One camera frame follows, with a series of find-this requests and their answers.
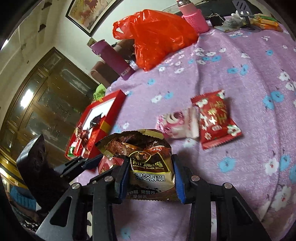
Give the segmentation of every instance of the bed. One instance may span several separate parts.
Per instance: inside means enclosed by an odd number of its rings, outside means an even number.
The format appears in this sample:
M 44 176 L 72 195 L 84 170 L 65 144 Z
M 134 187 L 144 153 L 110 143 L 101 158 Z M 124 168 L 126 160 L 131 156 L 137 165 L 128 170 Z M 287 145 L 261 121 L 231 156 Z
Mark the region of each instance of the bed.
M 296 220 L 296 47 L 289 33 L 210 29 L 197 43 L 172 53 L 149 72 L 119 78 L 127 99 L 111 133 L 152 129 L 156 117 L 191 105 L 190 98 L 219 89 L 243 137 L 202 150 L 193 139 L 172 140 L 172 152 L 209 183 L 232 183 L 272 240 L 281 240 Z M 85 185 L 96 173 L 84 172 Z M 118 240 L 185 240 L 190 206 L 125 200 L 114 205 Z M 213 206 L 212 240 L 216 219 Z

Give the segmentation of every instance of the blue gripper pad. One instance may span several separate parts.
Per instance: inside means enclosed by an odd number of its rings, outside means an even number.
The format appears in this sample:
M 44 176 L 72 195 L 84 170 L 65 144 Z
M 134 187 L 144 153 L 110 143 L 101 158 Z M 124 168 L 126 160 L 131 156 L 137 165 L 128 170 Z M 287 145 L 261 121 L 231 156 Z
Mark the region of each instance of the blue gripper pad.
M 178 198 L 180 199 L 181 203 L 184 204 L 185 200 L 186 200 L 184 182 L 182 180 L 178 165 L 176 164 L 175 161 L 173 161 L 173 165 L 174 165 L 174 170 L 175 170 L 177 195 L 178 195 Z

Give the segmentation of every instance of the red gift box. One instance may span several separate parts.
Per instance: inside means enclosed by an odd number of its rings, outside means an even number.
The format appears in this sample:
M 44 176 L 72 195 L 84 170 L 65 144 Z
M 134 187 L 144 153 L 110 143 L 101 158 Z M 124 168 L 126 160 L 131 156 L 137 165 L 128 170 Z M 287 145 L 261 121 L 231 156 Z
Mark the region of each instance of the red gift box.
M 82 129 L 86 130 L 89 128 L 90 122 L 96 116 L 99 116 L 101 113 L 103 113 L 103 117 L 101 118 L 98 125 L 89 130 L 89 140 L 84 147 L 82 146 L 81 141 L 77 142 L 78 146 L 76 146 L 75 149 L 82 150 L 81 153 L 80 151 L 79 153 L 82 155 L 83 158 L 93 158 L 100 154 L 100 151 L 96 147 L 94 148 L 94 145 L 99 140 L 109 135 L 109 132 L 111 131 L 117 119 L 125 98 L 126 95 L 121 90 L 118 90 L 86 107 L 76 126 L 79 126 L 79 124 L 81 124 Z M 65 153 L 65 156 L 69 160 L 72 159 L 72 157 L 68 156 L 69 148 L 71 144 L 75 141 L 76 135 L 75 133 L 73 133 Z

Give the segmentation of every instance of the wooden furniture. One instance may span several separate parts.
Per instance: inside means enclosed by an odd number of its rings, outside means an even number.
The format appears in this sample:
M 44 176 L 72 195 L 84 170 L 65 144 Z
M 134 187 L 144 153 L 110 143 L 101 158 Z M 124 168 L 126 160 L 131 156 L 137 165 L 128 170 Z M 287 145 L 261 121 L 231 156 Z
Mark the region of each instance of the wooden furniture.
M 124 39 L 118 42 L 115 50 L 125 59 L 125 60 L 136 60 L 135 59 L 135 41 L 133 39 Z M 109 65 L 104 61 L 98 61 L 96 65 L 91 70 L 91 76 L 106 88 L 109 87 L 114 81 L 119 78 L 117 74 Z
M 57 49 L 51 49 L 26 77 L 6 113 L 0 168 L 20 180 L 15 161 L 27 143 L 40 134 L 45 138 L 49 164 L 66 162 L 68 141 L 97 86 Z

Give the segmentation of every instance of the purple thermos bottle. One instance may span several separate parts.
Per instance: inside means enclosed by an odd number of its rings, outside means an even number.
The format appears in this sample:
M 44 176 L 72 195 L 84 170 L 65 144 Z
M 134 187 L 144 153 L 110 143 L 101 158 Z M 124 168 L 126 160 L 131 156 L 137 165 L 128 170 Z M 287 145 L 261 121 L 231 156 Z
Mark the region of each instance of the purple thermos bottle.
M 135 72 L 104 39 L 93 44 L 91 49 L 96 55 L 100 55 L 100 57 L 124 80 L 128 80 Z

